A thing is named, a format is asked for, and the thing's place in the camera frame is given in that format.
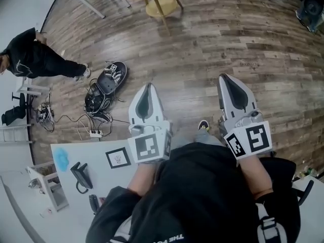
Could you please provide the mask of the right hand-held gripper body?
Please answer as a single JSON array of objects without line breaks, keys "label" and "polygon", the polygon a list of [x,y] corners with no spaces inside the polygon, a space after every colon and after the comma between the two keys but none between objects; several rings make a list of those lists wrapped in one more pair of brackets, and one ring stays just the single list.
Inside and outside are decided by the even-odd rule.
[{"label": "right hand-held gripper body", "polygon": [[269,122],[259,110],[238,117],[227,116],[225,110],[219,119],[219,131],[225,146],[236,160],[272,150]]}]

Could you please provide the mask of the black stool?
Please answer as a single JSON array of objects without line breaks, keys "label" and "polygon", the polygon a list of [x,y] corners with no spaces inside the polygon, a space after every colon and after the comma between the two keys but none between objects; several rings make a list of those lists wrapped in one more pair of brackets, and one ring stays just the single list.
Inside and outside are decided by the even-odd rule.
[{"label": "black stool", "polygon": [[19,106],[23,107],[26,110],[30,110],[32,108],[32,103],[35,99],[34,95],[28,95],[27,97],[25,96],[24,93],[20,93],[19,96],[14,96],[12,93],[12,100],[17,99],[19,100]]}]

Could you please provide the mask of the green plastic bottle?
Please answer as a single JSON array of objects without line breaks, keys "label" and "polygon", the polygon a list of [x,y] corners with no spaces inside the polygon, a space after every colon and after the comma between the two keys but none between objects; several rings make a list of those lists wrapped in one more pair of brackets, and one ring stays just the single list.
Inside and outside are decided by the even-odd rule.
[{"label": "green plastic bottle", "polygon": [[300,179],[303,179],[306,176],[317,178],[319,176],[319,173],[315,168],[312,168],[310,166],[305,166],[304,170],[299,173],[298,177]]}]

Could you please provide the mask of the black bag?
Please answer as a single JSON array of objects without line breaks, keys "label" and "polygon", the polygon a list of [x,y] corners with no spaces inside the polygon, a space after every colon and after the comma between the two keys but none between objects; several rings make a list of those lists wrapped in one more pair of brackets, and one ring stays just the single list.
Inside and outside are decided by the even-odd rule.
[{"label": "black bag", "polygon": [[24,119],[26,116],[26,109],[22,106],[13,107],[10,110],[7,110],[1,116],[2,125],[9,126],[16,119]]}]

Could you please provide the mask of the person's right forearm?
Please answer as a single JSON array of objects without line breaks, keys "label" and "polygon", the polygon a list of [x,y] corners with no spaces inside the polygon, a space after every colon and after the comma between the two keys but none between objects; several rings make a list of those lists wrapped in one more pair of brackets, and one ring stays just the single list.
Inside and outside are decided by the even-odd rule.
[{"label": "person's right forearm", "polygon": [[238,163],[255,199],[273,192],[271,178],[256,155],[239,159]]}]

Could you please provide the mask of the small framed picture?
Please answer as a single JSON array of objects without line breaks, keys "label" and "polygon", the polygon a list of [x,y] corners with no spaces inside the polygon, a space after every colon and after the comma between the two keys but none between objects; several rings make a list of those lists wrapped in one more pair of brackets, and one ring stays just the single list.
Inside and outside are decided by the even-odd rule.
[{"label": "small framed picture", "polygon": [[131,165],[131,161],[125,147],[106,152],[105,154],[112,169]]}]

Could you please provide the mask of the white metal stand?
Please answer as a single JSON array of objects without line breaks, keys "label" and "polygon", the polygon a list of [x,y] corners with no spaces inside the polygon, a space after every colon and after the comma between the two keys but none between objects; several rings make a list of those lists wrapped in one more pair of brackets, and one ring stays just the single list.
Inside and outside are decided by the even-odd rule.
[{"label": "white metal stand", "polygon": [[50,92],[50,90],[50,87],[32,85],[31,80],[27,77],[16,77],[15,93],[41,96],[43,91]]}]

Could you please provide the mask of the person's black top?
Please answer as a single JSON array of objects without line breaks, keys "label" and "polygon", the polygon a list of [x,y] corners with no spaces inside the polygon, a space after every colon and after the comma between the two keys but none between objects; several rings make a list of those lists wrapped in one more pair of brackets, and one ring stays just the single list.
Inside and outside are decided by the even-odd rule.
[{"label": "person's black top", "polygon": [[111,189],[86,243],[259,243],[271,231],[295,243],[300,211],[291,180],[255,199],[224,146],[190,143],[172,150],[144,196]]}]

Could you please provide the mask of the open black equipment case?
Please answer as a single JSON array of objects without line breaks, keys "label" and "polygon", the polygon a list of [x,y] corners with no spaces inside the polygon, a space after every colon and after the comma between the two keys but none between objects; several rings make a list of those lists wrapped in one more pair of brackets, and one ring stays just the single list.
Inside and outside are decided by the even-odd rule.
[{"label": "open black equipment case", "polygon": [[123,62],[109,62],[98,78],[90,83],[85,96],[85,112],[89,115],[105,112],[116,99],[115,94],[127,75],[128,68]]}]

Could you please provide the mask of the white desk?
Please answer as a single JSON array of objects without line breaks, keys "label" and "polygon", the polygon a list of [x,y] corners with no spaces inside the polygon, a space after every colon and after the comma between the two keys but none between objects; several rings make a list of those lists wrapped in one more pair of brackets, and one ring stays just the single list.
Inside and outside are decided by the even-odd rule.
[{"label": "white desk", "polygon": [[[59,147],[68,153],[69,166],[66,172],[62,172],[56,167],[58,177],[69,203],[69,209],[76,223],[82,228],[82,235],[85,237],[94,218],[89,195],[94,194],[101,198],[106,197],[110,190],[116,186],[126,188],[137,165],[134,163],[127,140],[51,144],[52,156],[54,150]],[[105,153],[122,147],[126,148],[131,165],[112,169]],[[86,172],[93,184],[93,188],[85,194],[80,194],[77,191],[76,178],[70,170],[78,161],[80,165],[88,164]]]}]

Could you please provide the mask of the white rack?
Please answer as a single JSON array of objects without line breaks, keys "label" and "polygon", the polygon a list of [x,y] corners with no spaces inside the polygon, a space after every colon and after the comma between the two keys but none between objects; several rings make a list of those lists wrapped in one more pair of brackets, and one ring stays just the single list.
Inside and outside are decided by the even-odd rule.
[{"label": "white rack", "polygon": [[0,127],[0,145],[32,144],[28,130],[32,124]]}]

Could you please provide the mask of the white shelf unit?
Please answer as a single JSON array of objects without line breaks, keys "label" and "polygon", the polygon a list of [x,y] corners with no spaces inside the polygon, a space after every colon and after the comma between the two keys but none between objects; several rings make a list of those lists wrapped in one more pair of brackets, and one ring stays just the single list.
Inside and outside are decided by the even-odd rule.
[{"label": "white shelf unit", "polygon": [[27,172],[30,177],[28,187],[40,195],[49,210],[58,212],[68,206],[53,161],[27,167]]}]

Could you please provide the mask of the person's grey trousers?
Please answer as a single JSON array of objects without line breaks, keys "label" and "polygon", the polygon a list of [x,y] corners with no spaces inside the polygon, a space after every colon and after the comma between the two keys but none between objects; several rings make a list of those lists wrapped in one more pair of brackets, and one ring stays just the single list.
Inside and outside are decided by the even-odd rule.
[{"label": "person's grey trousers", "polygon": [[175,137],[173,137],[171,149],[173,150],[180,148],[193,142],[225,147],[225,145],[217,137],[210,135],[206,129],[200,129],[195,133],[193,137],[184,135],[176,135]]}]

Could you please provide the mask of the black handheld device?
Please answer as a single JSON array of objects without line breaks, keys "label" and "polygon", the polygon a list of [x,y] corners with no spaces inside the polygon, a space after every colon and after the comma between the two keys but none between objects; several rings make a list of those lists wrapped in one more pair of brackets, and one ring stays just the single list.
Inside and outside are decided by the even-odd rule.
[{"label": "black handheld device", "polygon": [[100,209],[100,206],[99,206],[99,201],[98,201],[98,198],[96,195],[94,194],[91,194],[89,195],[89,202],[90,202],[90,206],[91,206],[91,209],[93,211],[93,214],[97,214],[99,209]]}]

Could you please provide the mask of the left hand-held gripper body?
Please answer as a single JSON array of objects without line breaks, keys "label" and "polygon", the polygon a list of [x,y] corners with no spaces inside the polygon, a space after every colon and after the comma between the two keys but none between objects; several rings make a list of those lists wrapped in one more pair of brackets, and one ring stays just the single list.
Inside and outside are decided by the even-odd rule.
[{"label": "left hand-held gripper body", "polygon": [[130,125],[129,131],[128,144],[135,163],[155,163],[170,158],[172,134],[169,121]]}]

